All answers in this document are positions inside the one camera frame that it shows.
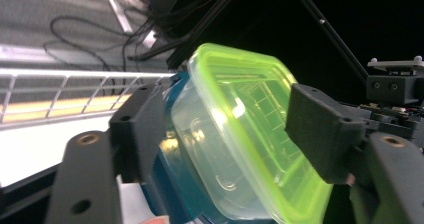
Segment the metal rod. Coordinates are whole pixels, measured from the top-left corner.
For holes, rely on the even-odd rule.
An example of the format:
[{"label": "metal rod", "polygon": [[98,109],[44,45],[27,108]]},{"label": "metal rod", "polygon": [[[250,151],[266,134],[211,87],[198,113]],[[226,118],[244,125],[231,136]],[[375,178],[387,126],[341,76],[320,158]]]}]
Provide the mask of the metal rod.
[{"label": "metal rod", "polygon": [[105,77],[110,78],[122,77],[122,78],[156,78],[156,77],[171,77],[175,73],[148,73],[148,72],[100,72],[100,71],[66,71],[66,70],[33,70],[33,69],[15,69],[15,68],[0,68],[0,76],[11,76],[11,75],[35,75],[35,76],[69,76],[69,77]]},{"label": "metal rod", "polygon": [[10,97],[12,96],[12,89],[15,86],[16,78],[17,76],[15,75],[12,75],[10,77],[9,91],[6,93],[6,96],[4,97],[3,108],[2,108],[1,116],[0,116],[0,124],[3,123],[4,116],[6,115],[7,106],[9,105]]},{"label": "metal rod", "polygon": [[105,84],[105,82],[107,81],[108,77],[104,77],[102,82],[100,83],[100,85],[97,87],[97,89],[93,92],[93,95],[91,95],[90,99],[88,99],[87,104],[84,106],[84,108],[81,111],[81,114],[83,114],[85,112],[85,110],[87,109],[87,107],[90,105],[91,101],[94,99],[94,97],[96,97],[97,93],[100,91],[100,89],[102,88],[102,86]]},{"label": "metal rod", "polygon": [[55,95],[55,97],[52,100],[52,103],[50,104],[50,108],[47,110],[46,118],[49,117],[50,112],[52,111],[52,109],[54,107],[54,104],[56,103],[57,99],[59,98],[60,94],[62,93],[62,89],[65,87],[66,83],[68,82],[68,78],[69,78],[69,76],[65,76],[63,78],[62,84],[60,84],[60,87],[57,90],[56,95]]},{"label": "metal rod", "polygon": [[312,0],[300,0],[305,8],[309,11],[312,17],[321,24],[325,34],[329,37],[330,41],[339,50],[349,66],[353,69],[356,76],[360,79],[362,84],[366,85],[368,72],[361,65],[349,47],[343,42],[339,34],[333,29],[328,20],[324,17],[318,7]]},{"label": "metal rod", "polygon": [[121,25],[122,31],[126,34],[132,34],[134,31],[131,27],[128,18],[125,16],[125,12],[122,9],[121,5],[116,0],[108,0],[110,6],[115,13],[116,18],[118,19],[119,24]]},{"label": "metal rod", "polygon": [[[101,89],[102,90],[110,90],[110,89],[123,89],[126,88],[127,85],[115,85],[115,86],[103,86]],[[91,91],[91,90],[95,90],[97,87],[89,87],[89,86],[83,86],[83,87],[68,87],[68,88],[63,88],[62,92],[68,92],[68,91]],[[7,93],[8,89],[0,89],[0,94],[1,93]],[[13,90],[13,93],[16,94],[20,94],[20,93],[38,93],[38,92],[56,92],[57,88],[43,88],[43,87],[38,87],[38,88],[17,88],[15,90]]]},{"label": "metal rod", "polygon": [[[90,103],[90,106],[91,107],[92,106],[105,106],[105,105],[112,105],[114,103],[118,104],[118,103],[124,103],[124,102],[125,101],[96,102],[96,103]],[[59,110],[66,110],[66,109],[74,109],[74,108],[85,107],[86,105],[87,104],[59,106],[59,107],[55,107],[54,110],[59,111]],[[12,110],[12,111],[8,111],[7,114],[8,115],[19,115],[19,114],[25,114],[25,113],[43,112],[43,111],[48,111],[48,110],[50,110],[50,108],[48,108],[48,107],[25,109],[25,110]]]},{"label": "metal rod", "polygon": [[[87,66],[89,68],[99,66],[102,64],[95,58],[85,55],[80,51],[62,50],[57,48],[49,48],[49,52],[61,60],[76,65]],[[112,53],[98,53],[98,55],[105,60],[109,66],[122,66],[122,56]],[[50,66],[52,64],[63,64],[57,59],[53,58],[43,48],[34,48],[27,46],[9,45],[0,43],[0,62],[21,64],[38,64],[43,66]],[[146,68],[157,69],[158,71],[167,70],[166,62],[159,59],[151,59],[148,62],[136,63],[135,61],[127,60],[128,67],[136,67],[141,64]]]},{"label": "metal rod", "polygon": [[131,83],[128,85],[127,88],[124,89],[124,91],[119,95],[119,97],[116,99],[116,101],[113,103],[113,105],[110,107],[109,110],[113,110],[115,105],[121,100],[121,98],[128,92],[128,90],[134,85],[134,83],[138,80],[138,77],[135,77]]}]

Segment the plastic food container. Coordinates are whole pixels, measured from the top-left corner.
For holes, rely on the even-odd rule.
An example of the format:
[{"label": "plastic food container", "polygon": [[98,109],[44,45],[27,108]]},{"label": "plastic food container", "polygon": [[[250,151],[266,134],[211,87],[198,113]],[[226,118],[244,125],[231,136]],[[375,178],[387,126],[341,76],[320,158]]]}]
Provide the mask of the plastic food container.
[{"label": "plastic food container", "polygon": [[276,58],[204,44],[171,117],[218,210],[231,219],[321,223],[331,192],[285,130],[290,71]]}]

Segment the white railing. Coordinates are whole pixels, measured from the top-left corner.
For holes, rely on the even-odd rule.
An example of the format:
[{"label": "white railing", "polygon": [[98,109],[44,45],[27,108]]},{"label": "white railing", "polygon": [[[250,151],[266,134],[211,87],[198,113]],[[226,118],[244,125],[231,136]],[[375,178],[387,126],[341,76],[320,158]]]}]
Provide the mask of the white railing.
[{"label": "white railing", "polygon": [[0,68],[0,127],[40,119],[110,113],[146,82],[172,75]]}]

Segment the wire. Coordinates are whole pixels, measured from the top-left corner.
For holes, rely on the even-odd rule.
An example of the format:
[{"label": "wire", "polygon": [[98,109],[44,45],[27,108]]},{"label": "wire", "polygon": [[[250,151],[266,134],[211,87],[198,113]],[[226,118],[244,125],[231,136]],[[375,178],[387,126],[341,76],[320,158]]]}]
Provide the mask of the wire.
[{"label": "wire", "polygon": [[147,30],[150,30],[153,26],[154,26],[154,22],[150,22],[149,20],[147,20],[143,25],[139,27],[137,31],[134,32],[134,34],[128,37],[127,41],[122,46],[122,57],[123,57],[122,61],[123,61],[124,72],[127,71],[127,61],[126,61],[126,53],[125,53],[126,47],[134,43],[135,41],[137,41],[143,33],[145,33]]},{"label": "wire", "polygon": [[206,0],[204,3],[202,3],[201,5],[197,6],[196,8],[194,8],[193,10],[191,10],[189,13],[187,13],[185,16],[183,16],[178,22],[176,22],[174,24],[173,27],[170,27],[169,29],[166,30],[166,32],[169,32],[171,30],[173,30],[176,26],[178,26],[179,24],[181,24],[182,22],[184,22],[189,16],[191,16],[194,12],[196,12],[197,10],[200,10],[201,8],[207,6],[209,3],[211,3],[213,0]]},{"label": "wire", "polygon": [[[87,47],[87,46],[84,46],[84,45],[81,45],[81,44],[77,44],[77,43],[74,43],[74,42],[72,42],[72,41],[70,41],[69,39],[67,39],[67,38],[65,38],[62,34],[60,34],[57,30],[56,30],[56,28],[55,28],[55,25],[59,22],[59,21],[63,21],[63,20],[67,20],[67,21],[69,21],[69,20],[73,20],[73,21],[79,21],[79,22],[82,22],[82,23],[87,23],[87,24],[89,24],[89,25],[92,25],[92,26],[94,26],[94,27],[96,27],[96,28],[100,28],[100,29],[103,29],[103,30],[105,30],[105,31],[107,31],[107,32],[109,32],[109,33],[112,33],[112,34],[116,34],[116,35],[120,35],[120,36],[125,36],[124,34],[122,34],[122,33],[120,33],[120,32],[117,32],[117,31],[115,31],[115,30],[113,30],[113,29],[110,29],[110,28],[108,28],[108,27],[105,27],[105,26],[103,26],[103,25],[100,25],[100,24],[98,24],[98,23],[95,23],[95,22],[92,22],[92,21],[90,21],[90,20],[87,20],[87,19],[84,19],[84,18],[81,18],[81,17],[77,17],[77,16],[67,16],[67,15],[65,15],[65,16],[58,16],[58,17],[55,17],[51,22],[50,22],[50,25],[49,25],[49,27],[50,27],[50,32],[59,40],[59,41],[57,41],[57,42],[48,42],[48,43],[45,43],[45,44],[43,44],[43,48],[44,48],[44,50],[46,51],[46,53],[48,54],[48,55],[50,55],[50,56],[52,56],[54,59],[56,59],[56,60],[58,60],[59,62],[61,62],[61,63],[64,63],[64,64],[68,64],[67,62],[65,62],[64,60],[62,60],[62,59],[60,59],[60,58],[58,58],[56,55],[53,55],[49,50],[48,50],[48,45],[51,45],[51,44],[55,44],[55,43],[64,43],[64,44],[66,44],[66,45],[68,45],[68,46],[71,46],[71,47],[73,47],[73,48],[75,48],[75,49],[77,49],[77,50],[80,50],[80,51],[83,51],[83,52],[85,52],[85,53],[87,53],[87,54],[89,54],[90,56],[92,56],[92,57],[94,57],[95,59],[97,59],[101,64],[102,64],[102,66],[103,66],[103,70],[107,70],[107,71],[111,71],[111,68],[109,67],[109,65],[106,63],[106,61],[101,57],[101,56],[99,56],[97,53],[96,53],[96,51],[108,51],[108,50],[111,50],[111,49],[113,49],[113,48],[117,48],[117,47],[119,47],[119,46],[121,46],[122,44],[119,44],[119,45],[113,45],[113,46],[110,46],[110,47],[107,47],[107,48],[93,48],[93,47]],[[115,81],[115,79],[114,78],[112,78],[111,79],[111,82],[112,82],[112,85],[113,86],[115,86],[116,85],[116,81]],[[112,91],[111,91],[111,95],[115,95],[115,89],[112,89]]]}]

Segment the container lid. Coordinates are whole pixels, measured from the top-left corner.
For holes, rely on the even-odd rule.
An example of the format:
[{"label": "container lid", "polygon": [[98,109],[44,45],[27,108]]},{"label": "container lid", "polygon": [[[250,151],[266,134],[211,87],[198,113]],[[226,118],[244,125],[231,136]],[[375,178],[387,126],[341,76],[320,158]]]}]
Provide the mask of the container lid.
[{"label": "container lid", "polygon": [[285,132],[290,71],[275,57],[203,44],[191,80],[256,195],[280,223],[321,223],[332,185]]}]

